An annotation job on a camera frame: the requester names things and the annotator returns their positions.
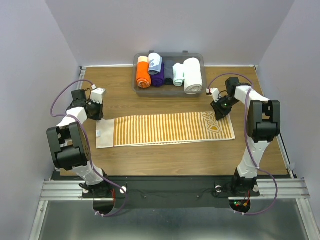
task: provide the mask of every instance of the wooden tabletop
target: wooden tabletop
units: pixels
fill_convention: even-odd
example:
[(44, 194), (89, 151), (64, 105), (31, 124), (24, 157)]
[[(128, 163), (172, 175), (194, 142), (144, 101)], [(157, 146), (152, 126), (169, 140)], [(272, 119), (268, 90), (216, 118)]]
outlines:
[[(206, 79), (210, 82), (222, 73), (240, 73), (254, 82), (254, 89), (262, 94), (253, 67), (206, 67)], [(212, 97), (203, 94), (198, 98), (144, 98), (131, 88), (132, 67), (87, 68), (85, 79), (98, 88), (105, 88), (104, 119), (132, 115), (212, 112)], [(229, 76), (216, 80), (212, 87), (225, 90)], [(82, 89), (90, 85), (85, 82)], [(230, 114), (235, 140), (174, 144), (164, 146), (134, 146), (96, 148), (96, 122), (87, 120), (92, 159), (95, 165), (111, 176), (176, 176), (176, 175), (233, 175), (242, 160), (246, 144), (244, 138), (244, 105), (236, 104)], [(275, 175), (286, 175), (287, 170), (275, 139), (267, 148), (260, 164)], [(74, 175), (61, 171), (61, 175)]]

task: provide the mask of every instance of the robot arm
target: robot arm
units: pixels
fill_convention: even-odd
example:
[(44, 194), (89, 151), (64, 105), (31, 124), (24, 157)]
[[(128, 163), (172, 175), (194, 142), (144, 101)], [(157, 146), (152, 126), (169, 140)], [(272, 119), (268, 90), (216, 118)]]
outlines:
[[(240, 83), (238, 77), (230, 77), (226, 80), (225, 86), (227, 95), (223, 97), (219, 96), (217, 88), (211, 88), (208, 91), (213, 97), (211, 106), (217, 121), (227, 116), (237, 102), (246, 104), (246, 96), (251, 89), (249, 84)], [(248, 146), (258, 167), (254, 165), (248, 148), (246, 148), (242, 161), (233, 176), (233, 186), (249, 190), (253, 189), (256, 184), (257, 171), (266, 148), (280, 133), (281, 119), (280, 102), (269, 100), (253, 89), (249, 93), (246, 107), (249, 108), (246, 120)]]
[(80, 124), (72, 117), (74, 116), (83, 124), (88, 118), (101, 120), (103, 118), (103, 97), (106, 90), (95, 88), (92, 90), (89, 99), (85, 90), (72, 91), (72, 103), (68, 107), (62, 121), (46, 131), (53, 163), (58, 169), (74, 171), (79, 177), (85, 180), (81, 187), (89, 192), (105, 193), (103, 191), (106, 182), (93, 171), (93, 167), (100, 175), (107, 177), (106, 173), (90, 164), (90, 150)]

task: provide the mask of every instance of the purple wall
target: purple wall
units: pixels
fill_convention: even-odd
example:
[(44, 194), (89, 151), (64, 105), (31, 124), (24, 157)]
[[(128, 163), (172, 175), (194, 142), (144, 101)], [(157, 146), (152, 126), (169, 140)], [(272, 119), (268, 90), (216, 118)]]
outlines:
[(320, 1), (296, 0), (260, 62), (265, 95), (282, 107), (281, 132), (320, 224)]
[(206, 64), (258, 64), (294, 0), (46, 0), (79, 64), (196, 52)]
[(0, 239), (24, 240), (54, 169), (46, 130), (58, 119), (49, 109), (78, 63), (45, 1), (1, 1), (0, 23)]

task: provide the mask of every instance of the grey floor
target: grey floor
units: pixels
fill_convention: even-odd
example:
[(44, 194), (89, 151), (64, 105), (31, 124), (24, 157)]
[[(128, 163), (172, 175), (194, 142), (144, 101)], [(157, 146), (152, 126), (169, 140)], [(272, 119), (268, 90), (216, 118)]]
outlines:
[[(250, 212), (270, 200), (253, 200)], [(241, 216), (222, 208), (133, 209), (95, 216), (92, 202), (51, 202), (41, 240), (305, 240), (297, 202), (277, 200), (267, 213)]]

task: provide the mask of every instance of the plastic storage bin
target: plastic storage bin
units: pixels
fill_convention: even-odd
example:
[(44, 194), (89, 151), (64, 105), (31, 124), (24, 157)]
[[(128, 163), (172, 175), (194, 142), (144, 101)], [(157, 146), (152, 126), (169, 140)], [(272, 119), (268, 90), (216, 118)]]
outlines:
[(198, 53), (188, 53), (187, 51), (181, 53), (161, 53), (157, 52), (162, 60), (173, 60), (176, 63), (183, 64), (185, 60), (190, 58), (196, 58), (200, 62), (201, 66), (201, 76), (202, 76), (202, 90), (201, 92), (193, 95), (186, 94), (184, 91), (184, 86), (174, 86), (174, 85), (163, 85), (161, 87), (150, 86), (148, 88), (138, 87), (136, 83), (136, 74), (137, 74), (137, 64), (138, 58), (140, 56), (148, 57), (150, 53), (154, 53), (150, 51), (148, 53), (138, 53), (134, 56), (133, 60), (133, 74), (132, 74), (132, 90), (138, 94), (139, 97), (147, 97), (147, 98), (158, 98), (158, 97), (182, 97), (182, 98), (194, 98), (199, 97), (201, 94), (206, 92), (207, 88), (207, 80), (206, 80), (206, 70), (204, 58)]

